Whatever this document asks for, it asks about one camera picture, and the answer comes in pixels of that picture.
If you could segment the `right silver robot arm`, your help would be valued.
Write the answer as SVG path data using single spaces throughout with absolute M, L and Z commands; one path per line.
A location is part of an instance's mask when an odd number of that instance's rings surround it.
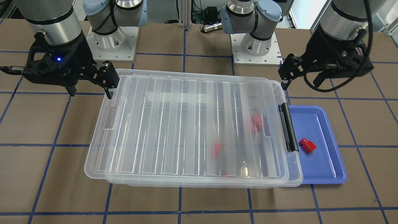
M 34 84 L 62 86 L 70 96 L 76 94 L 78 81 L 87 80 L 112 98 L 111 90 L 118 87 L 119 76 L 111 61 L 97 63 L 92 50 L 131 50 L 124 28 L 146 25 L 147 1 L 84 0 L 90 40 L 71 0 L 17 0 L 16 6 L 34 31 L 35 41 L 24 67 L 2 67 L 3 72 L 20 75 Z

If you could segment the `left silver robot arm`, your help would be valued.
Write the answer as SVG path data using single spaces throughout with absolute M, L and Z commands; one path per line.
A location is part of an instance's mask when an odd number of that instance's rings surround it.
M 311 89 L 332 92 L 371 72 L 372 9 L 376 8 L 370 0 L 331 1 L 303 55 L 289 54 L 280 65 L 283 90 L 303 77 Z M 270 51 L 283 17 L 280 4 L 273 0 L 228 0 L 220 14 L 224 32 L 244 34 L 243 51 L 256 57 Z

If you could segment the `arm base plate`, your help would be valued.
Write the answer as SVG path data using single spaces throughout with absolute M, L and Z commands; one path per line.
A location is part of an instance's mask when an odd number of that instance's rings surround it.
M 139 27 L 118 27 L 109 35 L 89 31 L 86 40 L 97 62 L 134 62 L 138 33 Z
M 279 66 L 283 62 L 275 33 L 266 41 L 250 34 L 230 34 L 230 40 L 234 65 Z

